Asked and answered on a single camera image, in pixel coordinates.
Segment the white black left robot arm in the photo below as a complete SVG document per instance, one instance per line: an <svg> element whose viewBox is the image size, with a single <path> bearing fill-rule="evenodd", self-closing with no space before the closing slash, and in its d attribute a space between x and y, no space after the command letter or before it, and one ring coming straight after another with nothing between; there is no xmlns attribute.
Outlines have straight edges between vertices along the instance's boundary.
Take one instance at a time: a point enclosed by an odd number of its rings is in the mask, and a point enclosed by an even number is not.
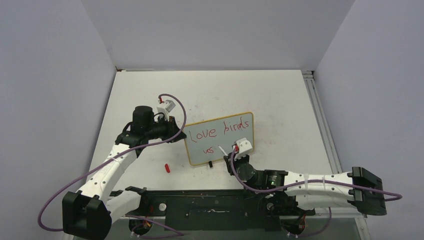
<svg viewBox="0 0 424 240"><path fill-rule="evenodd" d="M177 126L170 112L171 100L161 102L157 113L149 106L137 106L129 122L115 140L107 159L89 172L90 179L77 192L67 192L62 199L62 225L66 234L86 240L104 240L112 224L129 212L144 215L149 201L141 188L128 188L118 196L110 195L126 169L150 146L150 140L174 143L187 136Z"/></svg>

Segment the yellow framed small whiteboard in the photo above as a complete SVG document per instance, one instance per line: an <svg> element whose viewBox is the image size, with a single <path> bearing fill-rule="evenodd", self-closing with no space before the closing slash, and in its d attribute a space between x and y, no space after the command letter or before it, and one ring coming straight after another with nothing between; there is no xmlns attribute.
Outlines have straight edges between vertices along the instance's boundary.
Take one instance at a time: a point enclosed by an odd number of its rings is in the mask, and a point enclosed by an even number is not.
<svg viewBox="0 0 424 240"><path fill-rule="evenodd" d="M227 153L235 141L247 138L255 147L254 114L243 112L191 123L184 127L188 161L192 166L223 159L221 146Z"/></svg>

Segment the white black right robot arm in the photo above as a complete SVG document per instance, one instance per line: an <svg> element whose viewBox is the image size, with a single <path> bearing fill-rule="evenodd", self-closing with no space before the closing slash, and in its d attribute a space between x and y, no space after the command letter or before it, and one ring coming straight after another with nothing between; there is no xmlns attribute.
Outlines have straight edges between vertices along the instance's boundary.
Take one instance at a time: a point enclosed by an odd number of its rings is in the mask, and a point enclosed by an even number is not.
<svg viewBox="0 0 424 240"><path fill-rule="evenodd" d="M308 174L285 170L256 170L249 155L231 160L224 156L227 170L243 187L256 194L283 199L289 214L316 208L355 208L365 215L387 214L381 178L363 167L339 174Z"/></svg>

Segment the white marker pen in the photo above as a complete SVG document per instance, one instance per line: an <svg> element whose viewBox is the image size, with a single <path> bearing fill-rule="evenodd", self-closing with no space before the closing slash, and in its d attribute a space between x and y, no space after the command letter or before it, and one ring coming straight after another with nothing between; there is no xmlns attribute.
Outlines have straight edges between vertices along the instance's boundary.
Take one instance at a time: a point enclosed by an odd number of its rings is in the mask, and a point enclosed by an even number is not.
<svg viewBox="0 0 424 240"><path fill-rule="evenodd" d="M228 153L220 145L218 145L218 148L221 150L224 156L228 156Z"/></svg>

